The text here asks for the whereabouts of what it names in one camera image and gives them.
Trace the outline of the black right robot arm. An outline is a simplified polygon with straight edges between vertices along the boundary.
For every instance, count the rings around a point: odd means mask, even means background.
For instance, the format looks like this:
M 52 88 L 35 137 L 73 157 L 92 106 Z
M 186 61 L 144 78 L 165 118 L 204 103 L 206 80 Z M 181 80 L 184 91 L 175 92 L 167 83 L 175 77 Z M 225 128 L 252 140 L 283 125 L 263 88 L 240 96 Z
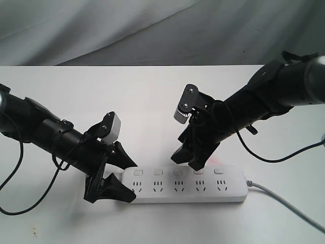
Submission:
M 273 60 L 262 66 L 224 101 L 186 85 L 174 114 L 186 129 L 178 138 L 181 146 L 172 161 L 201 170 L 221 141 L 241 129 L 256 134 L 253 124 L 258 120 L 284 115 L 296 106 L 323 104 L 324 56 L 283 51 L 282 57 L 282 62 Z

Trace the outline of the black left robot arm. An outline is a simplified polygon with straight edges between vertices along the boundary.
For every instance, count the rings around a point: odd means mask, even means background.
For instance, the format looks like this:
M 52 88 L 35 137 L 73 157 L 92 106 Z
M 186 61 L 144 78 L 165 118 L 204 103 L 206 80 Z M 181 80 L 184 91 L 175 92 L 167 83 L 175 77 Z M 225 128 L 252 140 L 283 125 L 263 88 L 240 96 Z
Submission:
M 71 122 L 61 120 L 35 100 L 16 97 L 1 85 L 1 133 L 32 143 L 85 173 L 84 199 L 88 202 L 112 199 L 131 203 L 136 198 L 114 174 L 103 177 L 107 164 L 121 169 L 136 166 L 117 140 L 120 127 L 121 121 L 112 111 L 80 133 Z

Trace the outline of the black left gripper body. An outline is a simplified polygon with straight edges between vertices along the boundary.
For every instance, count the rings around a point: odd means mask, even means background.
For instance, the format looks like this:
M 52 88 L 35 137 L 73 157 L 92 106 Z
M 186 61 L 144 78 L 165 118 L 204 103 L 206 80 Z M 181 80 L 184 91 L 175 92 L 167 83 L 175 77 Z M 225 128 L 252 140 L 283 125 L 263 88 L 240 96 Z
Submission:
M 97 144 L 77 144 L 64 157 L 67 163 L 86 174 L 84 200 L 95 203 L 101 199 L 111 199 L 111 187 L 114 176 L 104 178 L 104 170 L 110 156 L 114 155 L 114 146 Z

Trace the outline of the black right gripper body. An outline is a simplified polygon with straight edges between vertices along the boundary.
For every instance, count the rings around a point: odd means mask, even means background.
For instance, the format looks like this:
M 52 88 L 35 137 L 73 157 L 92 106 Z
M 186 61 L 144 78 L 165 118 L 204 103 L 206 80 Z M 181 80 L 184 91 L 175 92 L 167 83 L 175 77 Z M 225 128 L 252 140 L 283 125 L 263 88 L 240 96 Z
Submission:
M 239 103 L 232 100 L 215 100 L 206 110 L 194 111 L 187 120 L 188 126 L 178 137 L 192 145 L 217 144 L 239 129 Z

